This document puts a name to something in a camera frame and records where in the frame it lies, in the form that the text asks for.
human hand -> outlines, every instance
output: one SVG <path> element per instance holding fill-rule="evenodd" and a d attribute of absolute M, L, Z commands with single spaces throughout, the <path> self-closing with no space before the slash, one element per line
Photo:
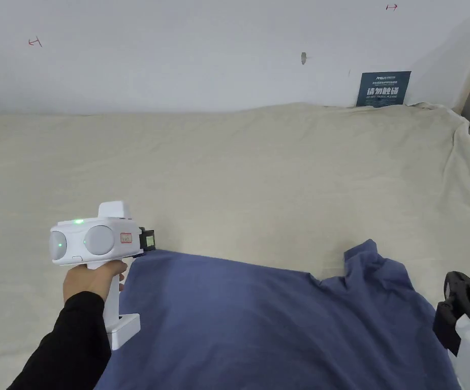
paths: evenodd
<path fill-rule="evenodd" d="M 121 260 L 112 260 L 96 269 L 88 269 L 86 264 L 69 269 L 63 282 L 63 302 L 82 291 L 96 293 L 106 301 L 112 278 L 119 275 L 119 280 L 123 280 L 122 273 L 127 267 Z"/>

dark blue sign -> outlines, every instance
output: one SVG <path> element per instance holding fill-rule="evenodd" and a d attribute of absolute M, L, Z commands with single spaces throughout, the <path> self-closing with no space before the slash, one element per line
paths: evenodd
<path fill-rule="evenodd" d="M 361 75 L 356 106 L 402 105 L 411 72 L 377 72 Z"/>

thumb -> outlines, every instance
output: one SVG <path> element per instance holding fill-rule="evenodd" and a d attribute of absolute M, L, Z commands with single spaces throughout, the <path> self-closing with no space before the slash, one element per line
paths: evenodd
<path fill-rule="evenodd" d="M 128 265 L 121 260 L 112 260 L 100 266 L 110 278 L 122 274 L 128 268 Z"/>

wall mark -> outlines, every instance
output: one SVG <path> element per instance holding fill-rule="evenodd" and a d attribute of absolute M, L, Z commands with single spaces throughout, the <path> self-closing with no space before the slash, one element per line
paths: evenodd
<path fill-rule="evenodd" d="M 41 45 L 40 40 L 38 39 L 38 36 L 36 36 L 36 40 L 35 40 L 35 41 L 28 40 L 28 44 L 30 44 L 31 46 L 34 46 L 36 42 L 38 42 L 38 43 L 40 44 L 40 47 L 43 47 L 43 46 Z"/>

blue t-shirt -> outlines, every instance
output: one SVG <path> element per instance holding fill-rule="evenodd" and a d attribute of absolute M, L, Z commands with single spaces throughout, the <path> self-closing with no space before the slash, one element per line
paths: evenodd
<path fill-rule="evenodd" d="M 312 275 L 154 251 L 120 297 L 141 332 L 97 389 L 459 390 L 432 306 L 368 240 L 346 275 Z"/>

